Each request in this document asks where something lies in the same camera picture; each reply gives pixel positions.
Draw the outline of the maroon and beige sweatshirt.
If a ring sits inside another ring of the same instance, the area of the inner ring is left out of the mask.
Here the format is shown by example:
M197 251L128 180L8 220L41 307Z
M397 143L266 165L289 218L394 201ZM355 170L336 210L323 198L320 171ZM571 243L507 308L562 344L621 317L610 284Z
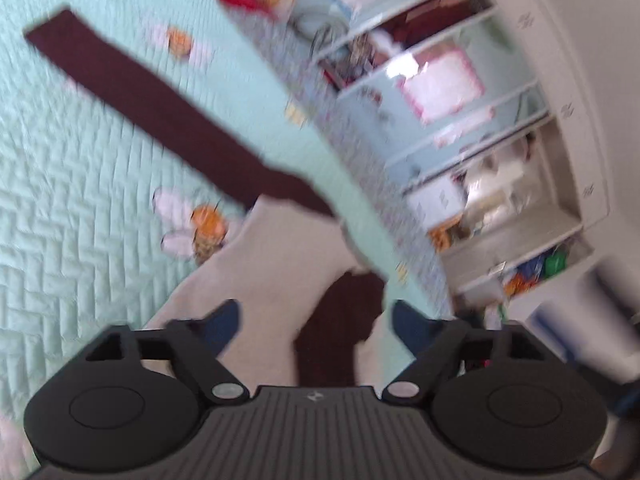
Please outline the maroon and beige sweatshirt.
M303 179L265 165L70 10L26 40L82 88L198 170L245 217L153 316L205 318L229 299L240 328L221 361L247 388L382 388L386 281Z

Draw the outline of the white shelf unit with clutter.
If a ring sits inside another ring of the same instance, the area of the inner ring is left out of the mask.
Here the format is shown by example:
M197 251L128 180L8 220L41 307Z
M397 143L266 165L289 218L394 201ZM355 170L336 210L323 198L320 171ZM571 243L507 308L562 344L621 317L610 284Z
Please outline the white shelf unit with clutter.
M442 262L456 313L507 307L585 259L610 212L597 141L547 117L405 194Z

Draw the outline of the mint green quilted bedspread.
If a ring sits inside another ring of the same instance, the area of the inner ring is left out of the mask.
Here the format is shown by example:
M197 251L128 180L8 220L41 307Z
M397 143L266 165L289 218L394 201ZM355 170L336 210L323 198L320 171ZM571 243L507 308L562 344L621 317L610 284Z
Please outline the mint green quilted bedspread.
M74 84L25 39L63 8L221 122L266 162L314 184L396 283L404 267L352 176L217 0L1 0L1 413L105 325L142 326L192 271L160 250L159 188L239 207Z

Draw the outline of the light blue wardrobe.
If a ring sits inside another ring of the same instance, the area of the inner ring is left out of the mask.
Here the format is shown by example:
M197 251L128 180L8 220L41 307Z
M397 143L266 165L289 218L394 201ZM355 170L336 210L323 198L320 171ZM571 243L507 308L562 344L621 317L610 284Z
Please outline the light blue wardrobe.
M403 188L548 112L495 0L382 0L352 18L296 0L291 23Z

